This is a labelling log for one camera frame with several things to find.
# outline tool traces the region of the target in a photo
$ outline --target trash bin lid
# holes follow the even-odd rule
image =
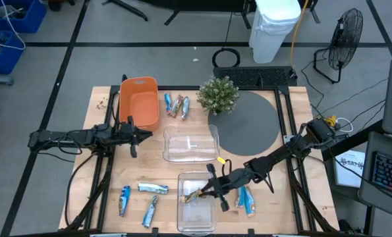
[[[301,14],[298,0],[256,0],[257,9],[271,22],[298,21]]]

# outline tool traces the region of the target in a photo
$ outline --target gray circular board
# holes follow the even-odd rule
[[[253,92],[239,92],[235,110],[214,116],[209,112],[209,124],[219,132],[219,145],[235,155],[257,155],[276,140],[279,119],[275,108]]]

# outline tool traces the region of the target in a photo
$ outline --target potted plant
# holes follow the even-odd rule
[[[223,111],[231,113],[240,95],[238,87],[234,87],[233,81],[226,76],[224,78],[212,77],[200,86],[197,96],[197,102],[202,104],[203,109],[211,111],[216,116]]]

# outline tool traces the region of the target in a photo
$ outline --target orange basket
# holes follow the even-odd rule
[[[126,79],[121,83],[119,106],[120,122],[127,122],[127,117],[131,115],[138,128],[152,132],[156,130],[159,127],[159,99],[155,78]]]

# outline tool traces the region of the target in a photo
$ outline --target black fan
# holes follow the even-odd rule
[[[344,13],[338,20],[330,46],[319,49],[314,53],[314,70],[330,80],[332,84],[341,81],[342,68],[345,68],[354,56],[361,38],[362,20],[362,13],[357,9],[351,9]],[[332,80],[317,69],[317,54],[326,50],[329,50],[329,57],[327,58],[329,66],[339,71],[338,81]]]

